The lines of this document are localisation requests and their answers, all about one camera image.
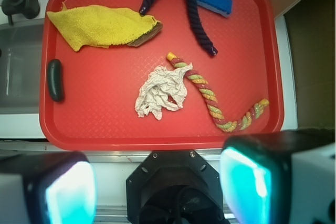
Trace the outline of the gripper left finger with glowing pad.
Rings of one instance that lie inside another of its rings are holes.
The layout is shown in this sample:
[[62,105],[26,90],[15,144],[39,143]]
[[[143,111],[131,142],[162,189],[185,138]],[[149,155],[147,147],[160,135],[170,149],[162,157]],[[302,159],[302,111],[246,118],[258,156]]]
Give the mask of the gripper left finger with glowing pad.
[[1,155],[1,223],[93,223],[97,194],[81,152]]

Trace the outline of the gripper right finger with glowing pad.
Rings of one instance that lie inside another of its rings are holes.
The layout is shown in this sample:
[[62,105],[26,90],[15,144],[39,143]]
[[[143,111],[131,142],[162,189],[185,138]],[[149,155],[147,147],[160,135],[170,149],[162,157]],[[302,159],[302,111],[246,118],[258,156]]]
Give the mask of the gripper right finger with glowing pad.
[[232,136],[219,177],[239,223],[335,223],[334,130]]

